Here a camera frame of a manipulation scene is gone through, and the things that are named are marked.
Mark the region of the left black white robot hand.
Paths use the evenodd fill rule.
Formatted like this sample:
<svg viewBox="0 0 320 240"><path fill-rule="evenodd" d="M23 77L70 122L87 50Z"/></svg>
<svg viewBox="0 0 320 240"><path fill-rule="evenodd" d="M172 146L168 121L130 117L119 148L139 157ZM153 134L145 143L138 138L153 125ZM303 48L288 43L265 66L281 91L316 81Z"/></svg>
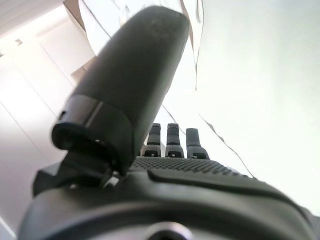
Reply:
<svg viewBox="0 0 320 240"><path fill-rule="evenodd" d="M19 240L317 240L316 218L265 182L211 160L198 131L154 119L189 36L181 13L151 6L97 56L52 128L67 154L40 169Z"/></svg>

